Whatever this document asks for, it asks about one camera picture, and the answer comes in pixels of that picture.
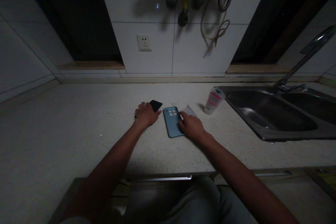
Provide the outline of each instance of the speckled countertop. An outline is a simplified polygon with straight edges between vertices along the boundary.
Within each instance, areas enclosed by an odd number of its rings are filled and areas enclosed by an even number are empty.
[[[72,180],[90,173],[131,126],[137,105],[152,99],[161,108],[189,104],[204,128],[250,169],[336,165],[336,141],[261,141],[225,100],[213,115],[203,113],[214,85],[237,84],[64,84],[1,115],[2,219],[46,223]],[[336,95],[321,84],[308,86]],[[187,138],[170,139],[164,121],[160,115],[141,136],[126,174],[214,171]]]

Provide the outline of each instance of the hand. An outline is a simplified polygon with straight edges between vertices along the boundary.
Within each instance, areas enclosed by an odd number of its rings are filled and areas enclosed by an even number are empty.
[[[187,115],[185,112],[180,112],[180,115],[183,117],[183,121],[178,123],[181,130],[194,140],[201,141],[207,133],[201,120],[193,115]]]
[[[156,120],[159,117],[159,114],[161,114],[162,110],[158,110],[156,113],[154,113],[154,110],[152,108],[152,105],[150,103],[144,103],[142,102],[135,110],[135,121],[143,125],[144,127],[148,127],[149,125],[152,125],[156,122]]]

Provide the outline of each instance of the teal phone case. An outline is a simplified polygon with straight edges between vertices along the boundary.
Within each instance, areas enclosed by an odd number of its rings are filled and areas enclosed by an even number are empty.
[[[179,128],[179,121],[181,117],[177,107],[168,107],[163,109],[164,120],[166,121],[166,127],[168,136],[170,138],[183,136],[184,133]]]

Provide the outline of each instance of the stainless steel sink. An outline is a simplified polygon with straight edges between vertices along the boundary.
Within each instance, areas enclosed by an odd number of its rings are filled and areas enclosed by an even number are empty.
[[[336,103],[307,93],[287,93],[281,97],[309,114],[336,125]]]
[[[226,101],[265,141],[336,139],[336,99],[305,88],[273,94],[271,87],[221,86]]]

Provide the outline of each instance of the wall socket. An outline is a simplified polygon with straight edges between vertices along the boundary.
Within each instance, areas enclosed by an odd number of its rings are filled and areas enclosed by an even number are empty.
[[[151,51],[149,35],[137,35],[139,51]]]

